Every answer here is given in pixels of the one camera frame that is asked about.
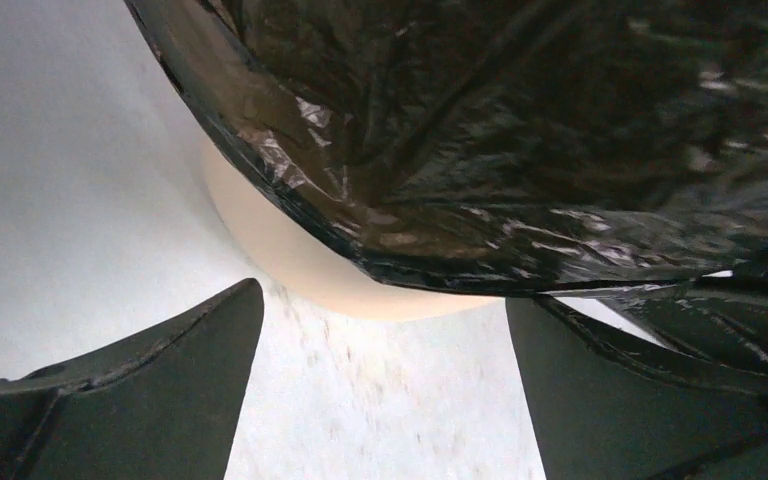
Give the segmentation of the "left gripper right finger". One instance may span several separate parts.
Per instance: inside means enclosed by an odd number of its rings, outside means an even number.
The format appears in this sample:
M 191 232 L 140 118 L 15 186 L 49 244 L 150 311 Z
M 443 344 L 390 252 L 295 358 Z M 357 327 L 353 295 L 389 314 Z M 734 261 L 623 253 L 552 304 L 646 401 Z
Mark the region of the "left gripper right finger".
M 549 297 L 509 331 L 550 479 L 768 479 L 768 377 L 674 352 Z

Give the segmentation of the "black trash bag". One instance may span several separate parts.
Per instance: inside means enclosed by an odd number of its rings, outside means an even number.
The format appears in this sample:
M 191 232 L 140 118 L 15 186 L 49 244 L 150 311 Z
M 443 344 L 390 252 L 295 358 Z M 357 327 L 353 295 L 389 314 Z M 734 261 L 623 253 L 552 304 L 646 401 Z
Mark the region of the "black trash bag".
M 131 1 L 235 173 L 372 279 L 768 268 L 768 1 Z

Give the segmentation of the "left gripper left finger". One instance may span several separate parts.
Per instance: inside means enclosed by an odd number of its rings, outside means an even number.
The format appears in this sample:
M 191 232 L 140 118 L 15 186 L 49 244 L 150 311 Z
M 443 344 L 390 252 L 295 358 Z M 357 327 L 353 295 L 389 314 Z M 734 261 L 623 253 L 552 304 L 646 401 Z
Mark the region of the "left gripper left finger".
M 243 280 L 106 347 L 0 379 L 0 479 L 221 479 L 264 319 Z

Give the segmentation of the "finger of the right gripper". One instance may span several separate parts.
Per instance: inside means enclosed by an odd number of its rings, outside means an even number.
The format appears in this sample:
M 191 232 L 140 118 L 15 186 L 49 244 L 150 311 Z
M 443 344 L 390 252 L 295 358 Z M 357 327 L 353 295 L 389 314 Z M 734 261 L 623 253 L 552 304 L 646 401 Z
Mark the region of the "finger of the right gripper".
M 713 278 L 682 293 L 606 304 L 678 352 L 768 376 L 768 277 Z

